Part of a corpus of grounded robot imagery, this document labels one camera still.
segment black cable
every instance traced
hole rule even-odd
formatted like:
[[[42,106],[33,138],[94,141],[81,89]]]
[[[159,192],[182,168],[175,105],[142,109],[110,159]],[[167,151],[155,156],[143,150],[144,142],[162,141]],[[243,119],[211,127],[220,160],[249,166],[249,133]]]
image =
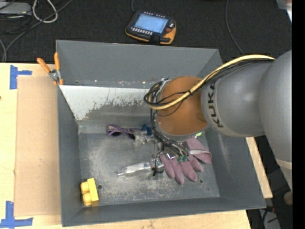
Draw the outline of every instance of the black cable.
[[[52,17],[55,13],[60,12],[61,10],[63,10],[70,2],[72,2],[73,0],[69,0],[66,4],[64,4],[60,9],[58,9],[56,12],[50,14],[49,16],[45,17],[44,19],[42,19],[41,21],[37,22],[36,24],[32,25],[27,31],[22,32],[21,34],[19,34],[8,46],[7,48],[4,47],[4,53],[3,53],[3,57],[2,57],[2,61],[6,62],[7,60],[7,51],[9,50],[9,48],[14,44],[14,42],[16,40],[18,40],[21,36],[23,36],[24,34],[28,33],[29,31],[31,31],[32,29],[34,29],[36,26],[40,25],[41,23],[43,23],[44,21],[46,21],[48,18]],[[3,42],[0,39],[0,44],[2,46],[4,46]]]
[[[134,0],[132,0],[132,11],[135,12],[135,10],[133,9],[133,2],[134,2]]]
[[[244,51],[240,48],[240,46],[239,46],[238,43],[236,42],[234,36],[233,36],[232,33],[231,33],[230,27],[229,27],[228,18],[227,18],[228,2],[229,2],[229,0],[226,0],[226,3],[225,3],[225,24],[226,24],[226,26],[227,26],[227,29],[228,29],[228,31],[229,31],[229,34],[230,34],[230,36],[231,36],[233,42],[234,42],[235,45],[238,47],[239,51],[240,51],[242,54],[244,54]]]
[[[228,18],[227,18],[227,13],[228,13],[228,12],[227,12],[227,11],[228,11],[228,1],[229,1],[229,0],[226,0],[226,2],[225,2],[225,24],[226,24],[226,26],[227,26],[227,29],[228,29],[228,31],[229,31],[229,34],[230,34],[232,40],[234,41],[235,45],[238,47],[239,51],[240,51],[242,54],[244,54],[244,51],[243,51],[243,50],[240,48],[240,46],[237,44],[235,38],[233,37],[233,35],[232,35],[232,33],[231,33],[230,27],[229,27]]]

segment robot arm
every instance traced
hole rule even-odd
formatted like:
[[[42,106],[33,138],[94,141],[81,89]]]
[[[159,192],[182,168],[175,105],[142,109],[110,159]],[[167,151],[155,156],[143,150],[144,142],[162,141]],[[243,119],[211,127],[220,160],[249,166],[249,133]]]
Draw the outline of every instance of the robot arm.
[[[291,53],[278,59],[248,55],[204,79],[163,81],[147,94],[155,128],[182,142],[207,125],[223,135],[266,135],[280,166],[292,169]]]

